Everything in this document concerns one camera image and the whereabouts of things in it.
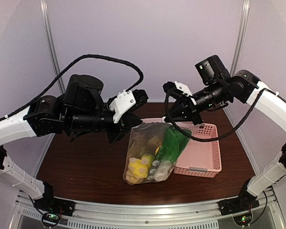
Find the green bok choy toy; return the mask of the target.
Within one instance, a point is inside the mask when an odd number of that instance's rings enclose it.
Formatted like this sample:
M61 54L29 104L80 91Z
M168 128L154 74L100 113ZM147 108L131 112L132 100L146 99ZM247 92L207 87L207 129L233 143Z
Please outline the green bok choy toy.
M154 174L155 181L164 181L169 177L189 140L190 138L183 135L175 127L167 128L159 149L160 164Z

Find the clear zip top bag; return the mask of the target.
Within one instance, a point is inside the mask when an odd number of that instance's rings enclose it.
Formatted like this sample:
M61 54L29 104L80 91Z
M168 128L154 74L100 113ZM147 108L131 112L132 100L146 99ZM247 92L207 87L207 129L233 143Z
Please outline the clear zip top bag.
M144 154L152 154L155 157L151 167L148 168L148 176L138 184L156 183L157 181L154 180L154 174L160 164L159 149L161 148L167 128L173 125L164 122L161 118L147 118L143 119L142 121L142 124L132 128L130 132L123 179L126 181L126 171L128 169L130 158L137 158L141 160L141 157Z

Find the yellow lemon toy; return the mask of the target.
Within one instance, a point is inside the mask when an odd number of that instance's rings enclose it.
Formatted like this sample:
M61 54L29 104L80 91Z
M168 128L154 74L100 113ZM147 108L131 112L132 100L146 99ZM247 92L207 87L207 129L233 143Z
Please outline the yellow lemon toy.
M142 157L141 157L141 163L143 165L147 165L148 167L151 167L152 165L152 162L154 160L154 155L152 154L144 154Z
M140 159L130 158L126 171L126 181L131 184L138 184L148 176L148 166Z

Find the pink plastic basket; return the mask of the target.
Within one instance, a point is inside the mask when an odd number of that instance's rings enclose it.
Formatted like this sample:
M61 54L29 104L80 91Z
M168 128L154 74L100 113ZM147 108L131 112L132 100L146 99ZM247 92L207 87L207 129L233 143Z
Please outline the pink plastic basket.
M215 177L222 169L220 146L218 141L208 139L218 136L217 127L213 124L193 125L179 122L178 126L186 133L204 141L190 139L180 155L172 173L194 177Z

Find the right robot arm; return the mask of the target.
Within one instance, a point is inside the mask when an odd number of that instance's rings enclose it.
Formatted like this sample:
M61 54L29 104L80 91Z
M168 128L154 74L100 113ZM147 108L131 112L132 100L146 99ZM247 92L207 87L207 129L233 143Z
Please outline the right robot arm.
M198 142L222 140L234 133L257 109L278 125L286 133L286 100L278 92L272 91L264 82L248 70L240 70L231 76L218 55L213 55L195 65L205 88L192 93L188 86L178 82L163 85L165 97L165 122L172 125L184 136ZM186 133L179 126L179 121L201 124L200 113L206 110L216 111L216 105L226 107L234 99L248 104L249 110L240 122L222 136L202 139ZM286 176L286 143L279 155L268 164L263 172L248 180L239 196L235 199L238 210L246 210L265 189Z

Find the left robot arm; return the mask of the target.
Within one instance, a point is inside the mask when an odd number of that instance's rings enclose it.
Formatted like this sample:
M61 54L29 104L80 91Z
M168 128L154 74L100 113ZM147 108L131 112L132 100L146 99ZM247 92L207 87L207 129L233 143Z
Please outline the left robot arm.
M42 96L21 111L0 121L0 176L26 192L49 212L59 207L50 184L28 175L14 164L4 146L26 138L65 133L76 139L88 133L105 132L110 143L121 140L141 124L134 111L148 96L144 90L124 90L104 102L103 82L96 77L74 74L64 94Z

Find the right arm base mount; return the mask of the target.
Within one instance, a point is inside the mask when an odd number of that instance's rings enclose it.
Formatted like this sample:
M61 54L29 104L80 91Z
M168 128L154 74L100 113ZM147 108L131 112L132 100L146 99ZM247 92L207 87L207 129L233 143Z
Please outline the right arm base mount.
M249 199L245 197L235 197L224 199L218 202L219 210L222 216L248 211L249 208L260 206L256 198Z

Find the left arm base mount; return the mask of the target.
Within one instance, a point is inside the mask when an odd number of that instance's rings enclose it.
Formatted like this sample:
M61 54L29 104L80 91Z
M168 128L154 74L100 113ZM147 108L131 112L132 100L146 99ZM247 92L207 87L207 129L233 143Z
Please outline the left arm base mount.
M39 199L35 200L34 203L36 208L40 210L56 213L59 215L61 214L63 216L69 216L69 217L73 215L75 208L75 202L60 198L56 198L53 201Z

